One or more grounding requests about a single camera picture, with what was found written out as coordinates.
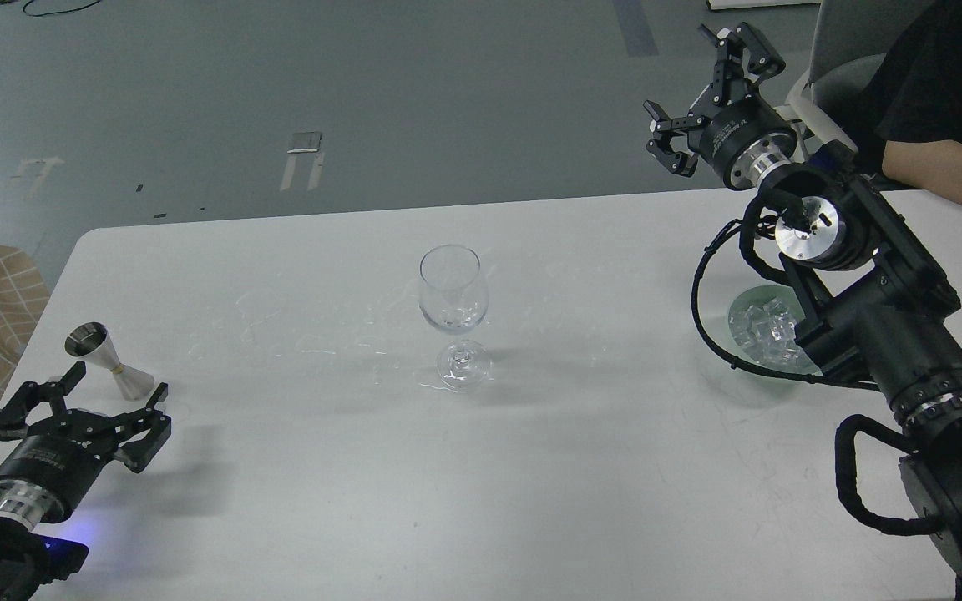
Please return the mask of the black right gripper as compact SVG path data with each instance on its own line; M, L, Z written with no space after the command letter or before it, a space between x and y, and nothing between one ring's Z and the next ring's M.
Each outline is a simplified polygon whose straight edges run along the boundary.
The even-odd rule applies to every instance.
M727 188L755 188L768 170L789 164L797 148L792 126L757 96L787 62L749 23L717 32L699 24L697 30L716 50L711 82L683 117L672 118L645 100L651 119L646 152L671 174L688 178L703 160Z

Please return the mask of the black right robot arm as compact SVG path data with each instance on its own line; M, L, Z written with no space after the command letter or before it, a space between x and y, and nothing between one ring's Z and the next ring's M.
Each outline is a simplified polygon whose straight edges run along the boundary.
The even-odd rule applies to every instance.
M691 285L695 327L734 369L885 396L897 430L864 415L836 429L839 502L884 535L930 538L962 598L962 347L945 326L961 307L957 290L904 217L853 172L851 141L825 141L797 159L809 122L762 97L761 84L786 67L765 35L748 23L700 32L716 50L710 83L683 117L645 102L646 151L680 176L705 161L753 198L703 251ZM797 297L795 342L816 374L749 365L707 334L700 281L729 240L759 276Z

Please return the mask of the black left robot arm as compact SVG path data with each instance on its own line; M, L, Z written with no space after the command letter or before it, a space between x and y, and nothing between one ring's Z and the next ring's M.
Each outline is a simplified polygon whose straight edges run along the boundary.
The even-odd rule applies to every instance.
M88 545L42 535L68 521L111 462L143 472L171 434L160 383L137 410L105 416L66 403L83 380L76 362L56 381L26 381L0 408L0 441L14 449L0 464L0 600L28 600L43 585L83 567Z

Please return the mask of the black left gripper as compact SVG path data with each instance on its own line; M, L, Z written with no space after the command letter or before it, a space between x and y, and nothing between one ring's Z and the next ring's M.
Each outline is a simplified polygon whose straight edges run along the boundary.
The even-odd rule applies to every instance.
M56 381L25 381L0 408L0 442L22 440L0 464L0 518L24 528L68 521L104 465L117 461L141 474L171 437L172 418L163 411L170 387L161 381L144 407L131 412L105 416L74 408L72 441L26 438L29 414L43 403L51 427L70 425L65 399L85 373L85 362L76 361Z

